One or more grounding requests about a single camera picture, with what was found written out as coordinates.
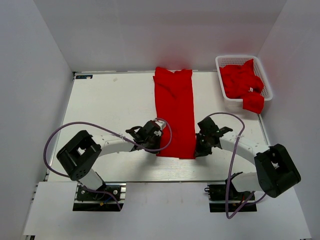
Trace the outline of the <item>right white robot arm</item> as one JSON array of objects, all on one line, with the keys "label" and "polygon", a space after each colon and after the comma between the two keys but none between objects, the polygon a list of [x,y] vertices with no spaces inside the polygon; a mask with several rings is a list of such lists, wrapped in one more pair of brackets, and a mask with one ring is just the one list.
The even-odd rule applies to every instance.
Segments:
[{"label": "right white robot arm", "polygon": [[198,126],[195,157],[208,156],[213,148],[219,148],[231,152],[232,159],[239,156],[255,166],[253,172],[228,173],[225,192],[229,198],[236,200],[244,192],[264,192],[276,198],[301,182],[301,175],[283,145],[269,146],[249,140],[230,127],[219,128],[210,117]]}]

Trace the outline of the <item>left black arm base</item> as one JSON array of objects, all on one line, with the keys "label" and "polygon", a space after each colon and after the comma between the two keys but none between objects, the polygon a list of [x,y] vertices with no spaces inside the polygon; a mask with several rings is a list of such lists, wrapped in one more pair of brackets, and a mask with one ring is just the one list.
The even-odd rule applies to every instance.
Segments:
[{"label": "left black arm base", "polygon": [[120,212],[126,197],[125,183],[107,183],[99,192],[86,190],[77,184],[73,211],[74,212]]}]

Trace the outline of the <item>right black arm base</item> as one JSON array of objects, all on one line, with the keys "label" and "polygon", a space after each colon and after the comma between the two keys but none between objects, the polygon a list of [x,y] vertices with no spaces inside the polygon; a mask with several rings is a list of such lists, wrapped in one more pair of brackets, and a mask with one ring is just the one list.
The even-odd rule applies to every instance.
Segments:
[{"label": "right black arm base", "polygon": [[[207,183],[204,192],[208,196],[209,210],[211,213],[225,213],[226,212],[226,189],[227,184],[225,181],[215,181]],[[233,185],[230,185],[228,197],[228,211],[231,215],[251,193],[249,191],[237,192]],[[255,196],[239,210],[239,212],[256,212],[257,206],[254,204],[256,201]]]}]

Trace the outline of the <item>red t shirt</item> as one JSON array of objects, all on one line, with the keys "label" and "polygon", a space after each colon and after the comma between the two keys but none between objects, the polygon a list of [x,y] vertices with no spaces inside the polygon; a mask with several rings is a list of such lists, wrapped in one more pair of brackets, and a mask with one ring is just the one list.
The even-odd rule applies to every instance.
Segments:
[{"label": "red t shirt", "polygon": [[157,156],[194,159],[196,130],[191,69],[169,71],[157,67],[153,76],[156,115],[166,120],[160,146],[170,145]]}]

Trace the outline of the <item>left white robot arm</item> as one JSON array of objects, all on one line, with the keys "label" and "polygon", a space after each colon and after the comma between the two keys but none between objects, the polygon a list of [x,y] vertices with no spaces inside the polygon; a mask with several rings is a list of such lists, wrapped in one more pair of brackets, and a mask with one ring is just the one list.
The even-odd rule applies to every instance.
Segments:
[{"label": "left white robot arm", "polygon": [[81,130],[59,150],[56,157],[67,176],[88,188],[90,196],[99,200],[105,196],[106,187],[103,179],[93,170],[96,160],[109,154],[139,150],[157,154],[162,149],[161,138],[168,127],[163,119],[149,120],[144,126],[125,131],[132,139],[113,131],[108,131],[108,135],[93,136],[87,130]]}]

